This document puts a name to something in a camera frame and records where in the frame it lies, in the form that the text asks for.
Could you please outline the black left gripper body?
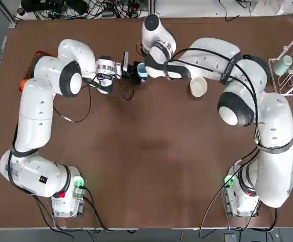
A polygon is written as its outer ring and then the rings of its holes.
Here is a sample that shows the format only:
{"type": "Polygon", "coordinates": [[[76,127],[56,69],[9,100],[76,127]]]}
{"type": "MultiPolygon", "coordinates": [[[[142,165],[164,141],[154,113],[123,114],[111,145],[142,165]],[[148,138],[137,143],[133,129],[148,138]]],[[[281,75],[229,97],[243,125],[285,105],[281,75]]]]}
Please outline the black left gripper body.
{"type": "Polygon", "coordinates": [[[134,76],[138,76],[137,70],[133,68],[133,65],[124,65],[122,64],[122,69],[121,69],[121,77],[122,78],[128,78],[132,81],[132,78],[134,76]]]}

